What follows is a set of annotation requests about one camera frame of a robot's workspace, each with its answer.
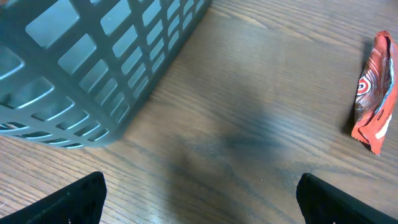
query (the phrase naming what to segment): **candy bar wrapper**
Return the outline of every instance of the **candy bar wrapper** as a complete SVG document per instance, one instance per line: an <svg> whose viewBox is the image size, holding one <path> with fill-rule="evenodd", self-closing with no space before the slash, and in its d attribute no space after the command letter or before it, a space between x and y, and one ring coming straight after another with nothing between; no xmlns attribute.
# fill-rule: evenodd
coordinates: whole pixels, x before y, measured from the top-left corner
<svg viewBox="0 0 398 224"><path fill-rule="evenodd" d="M352 137L369 144L380 155L381 146L397 101L398 52L387 31L379 32L365 69L359 79L355 99L355 126Z"/></svg>

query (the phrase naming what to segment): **wooden surface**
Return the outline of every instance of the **wooden surface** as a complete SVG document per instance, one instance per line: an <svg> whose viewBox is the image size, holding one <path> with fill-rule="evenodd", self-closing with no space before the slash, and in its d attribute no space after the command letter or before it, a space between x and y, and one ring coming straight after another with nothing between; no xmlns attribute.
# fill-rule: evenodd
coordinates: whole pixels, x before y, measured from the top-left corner
<svg viewBox="0 0 398 224"><path fill-rule="evenodd" d="M214 0L124 137L60 150L0 138L0 217L99 170L102 223L303 223L311 172L398 218L398 113L377 157L345 133L390 0Z"/></svg>

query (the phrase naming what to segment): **crumpled wrapper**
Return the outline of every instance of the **crumpled wrapper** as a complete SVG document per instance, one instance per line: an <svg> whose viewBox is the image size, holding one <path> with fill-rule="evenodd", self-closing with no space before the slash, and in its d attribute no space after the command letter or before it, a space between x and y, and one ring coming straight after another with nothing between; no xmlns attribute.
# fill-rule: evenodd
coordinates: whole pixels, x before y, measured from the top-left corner
<svg viewBox="0 0 398 224"><path fill-rule="evenodd" d="M355 99L355 139L380 155L397 101L398 48L387 31L377 33L372 52L359 79Z"/></svg>

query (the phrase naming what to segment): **plastic basket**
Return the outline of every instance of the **plastic basket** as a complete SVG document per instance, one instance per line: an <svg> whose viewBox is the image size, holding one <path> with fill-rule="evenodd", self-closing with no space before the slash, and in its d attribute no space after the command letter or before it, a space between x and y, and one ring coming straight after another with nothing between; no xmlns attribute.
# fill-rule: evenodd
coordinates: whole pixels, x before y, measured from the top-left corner
<svg viewBox="0 0 398 224"><path fill-rule="evenodd" d="M0 134L65 148L121 137L208 0L18 0L0 8Z"/></svg>

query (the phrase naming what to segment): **wood grain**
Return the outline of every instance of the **wood grain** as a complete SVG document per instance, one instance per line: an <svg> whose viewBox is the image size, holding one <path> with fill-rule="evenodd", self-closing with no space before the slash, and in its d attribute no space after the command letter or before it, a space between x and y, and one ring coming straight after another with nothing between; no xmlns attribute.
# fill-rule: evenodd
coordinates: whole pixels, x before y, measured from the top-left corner
<svg viewBox="0 0 398 224"><path fill-rule="evenodd" d="M303 223L311 172L398 218L398 115L377 157L345 134L364 52L395 1L217 0L122 139L0 137L0 217L99 170L102 223Z"/></svg>

